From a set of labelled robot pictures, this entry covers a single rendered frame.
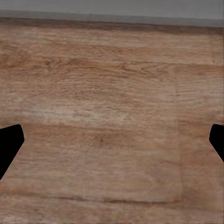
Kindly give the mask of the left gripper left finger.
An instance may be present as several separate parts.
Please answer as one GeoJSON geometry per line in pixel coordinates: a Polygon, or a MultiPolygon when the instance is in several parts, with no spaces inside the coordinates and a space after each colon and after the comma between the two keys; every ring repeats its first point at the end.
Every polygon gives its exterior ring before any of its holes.
{"type": "Polygon", "coordinates": [[[21,125],[0,129],[0,180],[24,143],[21,125]]]}

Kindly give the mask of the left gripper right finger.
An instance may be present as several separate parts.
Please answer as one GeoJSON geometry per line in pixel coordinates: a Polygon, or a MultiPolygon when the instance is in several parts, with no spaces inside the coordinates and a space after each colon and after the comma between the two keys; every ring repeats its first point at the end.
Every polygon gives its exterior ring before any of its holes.
{"type": "Polygon", "coordinates": [[[224,161],[224,126],[213,124],[209,141],[217,151],[220,158],[224,161]]]}

